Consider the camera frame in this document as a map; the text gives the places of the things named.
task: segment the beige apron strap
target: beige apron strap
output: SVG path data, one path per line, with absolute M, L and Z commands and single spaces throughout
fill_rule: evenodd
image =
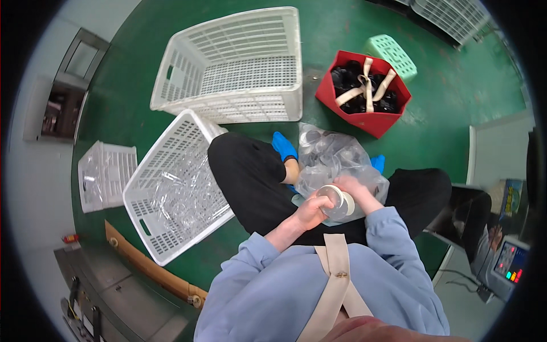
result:
M 321 266 L 323 267 L 323 270 L 327 274 L 328 277 L 330 277 L 330 271 L 329 271 L 329 259 L 327 259 L 327 248 L 325 246 L 314 246 L 315 252 L 317 253 L 317 256 L 319 256 L 319 261 L 321 261 Z
M 350 285 L 350 259 L 344 234 L 324 234 L 329 280 L 297 342 L 317 342 L 332 329 Z
M 325 246 L 314 246 L 314 248 L 315 252 L 319 256 L 319 260 L 321 261 L 321 266 L 323 267 L 323 270 L 325 271 L 327 276 L 330 276 L 329 262 L 327 259 L 327 248 Z M 344 306 L 344 309 L 346 309 L 347 315 L 350 318 L 357 316 L 374 316 L 373 313 L 370 312 L 370 309 L 366 305 L 365 301 L 363 300 L 363 297 L 361 297 L 361 295 L 355 288 L 355 285 L 353 285 L 351 278 L 350 285 L 347 288 L 346 296 L 342 305 Z

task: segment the plastic wrap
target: plastic wrap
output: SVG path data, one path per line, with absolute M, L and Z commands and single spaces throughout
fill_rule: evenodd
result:
M 162 171 L 150 203 L 165 229 L 183 240 L 197 236 L 230 209 L 209 167 L 207 148 L 205 140 L 186 148 Z
M 100 151 L 97 149 L 85 155 L 78 167 L 82 178 L 82 209 L 84 212 L 103 209 Z
M 300 123 L 298 162 L 300 175 L 294 187 L 304 198 L 333 183 L 338 176 L 349 175 L 366 186 L 379 202 L 386 202 L 389 181 L 372 166 L 369 155 L 350 135 Z M 337 222 L 349 222 L 364 216 L 361 208 L 356 206 L 353 214 Z

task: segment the box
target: box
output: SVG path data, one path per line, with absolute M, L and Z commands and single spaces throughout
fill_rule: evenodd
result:
M 334 93 L 333 79 L 330 76 L 330 71 L 336 66 L 343 66 L 350 60 L 356 60 L 363 64 L 365 58 L 372 58 L 373 64 L 370 66 L 369 74 L 383 73 L 387 74 L 389 69 L 393 67 L 386 62 L 378 58 L 371 56 L 365 56 L 362 54 L 351 53 L 348 51 L 338 51 L 334 62 L 329 67 L 327 73 L 323 77 L 323 80 L 317 88 L 315 97 L 318 98 L 325 106 L 329 107 L 333 112 L 338 114 L 342 119 L 346 120 L 350 124 L 359 127 L 372 134 L 376 138 L 380 138 L 393 124 L 403 115 L 406 105 L 409 103 L 412 96 L 406 88 L 403 80 L 399 75 L 396 75 L 393 81 L 389 84 L 388 90 L 394 90 L 397 94 L 397 106 L 399 107 L 399 113 L 355 113 L 346 114 L 343 110 L 336 105 L 336 95 Z

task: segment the hand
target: hand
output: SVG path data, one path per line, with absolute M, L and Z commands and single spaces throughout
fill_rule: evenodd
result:
M 353 176 L 339 176 L 334 179 L 334 185 L 336 185 L 343 192 L 347 192 L 351 197 L 358 198 L 370 194 L 368 188 Z
M 327 196 L 316 195 L 317 191 L 314 191 L 294 214 L 264 236 L 280 253 L 289 248 L 305 231 L 317 227 L 327 218 L 321 211 L 322 206 L 334 207 Z
M 334 208 L 334 204 L 327 196 L 317 197 L 317 191 L 315 190 L 292 215 L 294 223 L 302 229 L 302 232 L 317 227 L 328 218 L 321 210 L 322 206 Z
M 344 175 L 337 177 L 334 179 L 333 184 L 343 192 L 349 193 L 355 203 L 361 207 L 365 215 L 383 208 L 383 205 L 374 198 L 370 190 L 359 183 L 359 180 L 353 176 Z
M 502 242 L 502 237 L 503 233 L 500 225 L 492 227 L 488 231 L 488 244 L 492 246 L 494 252 L 498 249 L 499 243 Z

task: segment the clear plastic bag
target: clear plastic bag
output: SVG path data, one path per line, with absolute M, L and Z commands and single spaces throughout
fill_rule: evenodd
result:
M 366 186 L 380 203 L 386 202 L 389 181 L 372 166 L 369 155 L 350 135 L 300 123 L 298 162 L 300 175 L 294 187 L 304 198 L 335 178 L 349 175 Z M 349 222 L 364 216 L 356 206 L 353 214 L 336 222 Z
M 194 238 L 230 210 L 209 167 L 207 147 L 202 141 L 185 149 L 162 171 L 150 203 L 165 229 L 183 240 Z

